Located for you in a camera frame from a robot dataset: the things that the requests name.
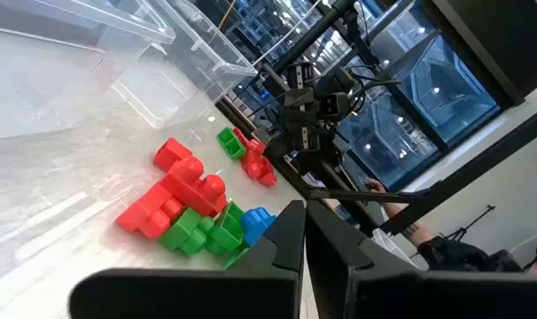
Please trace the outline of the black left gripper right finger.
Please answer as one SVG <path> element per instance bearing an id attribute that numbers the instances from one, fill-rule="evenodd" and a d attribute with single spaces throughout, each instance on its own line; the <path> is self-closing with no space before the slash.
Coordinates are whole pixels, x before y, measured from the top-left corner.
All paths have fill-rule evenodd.
<path id="1" fill-rule="evenodd" d="M 318 201 L 306 252 L 322 318 L 537 318 L 537 276 L 420 270 Z"/>

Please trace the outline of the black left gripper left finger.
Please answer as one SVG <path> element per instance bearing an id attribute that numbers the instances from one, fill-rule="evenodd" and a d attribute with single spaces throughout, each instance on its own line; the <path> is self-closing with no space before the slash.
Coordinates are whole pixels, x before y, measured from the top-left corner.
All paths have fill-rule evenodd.
<path id="1" fill-rule="evenodd" d="M 306 208 L 293 200 L 226 270 L 110 268 L 71 291 L 73 318 L 297 318 Z"/>

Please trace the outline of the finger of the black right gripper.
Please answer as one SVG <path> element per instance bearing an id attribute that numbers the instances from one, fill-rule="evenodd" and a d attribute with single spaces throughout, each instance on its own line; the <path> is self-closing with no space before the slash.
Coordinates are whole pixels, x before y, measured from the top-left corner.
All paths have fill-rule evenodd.
<path id="1" fill-rule="evenodd" d="M 320 150 L 320 137 L 312 127 L 297 127 L 293 130 L 293 149 L 297 152 Z"/>
<path id="2" fill-rule="evenodd" d="M 297 63 L 286 68 L 286 80 L 291 89 L 312 88 L 314 86 L 314 68 L 311 63 Z"/>

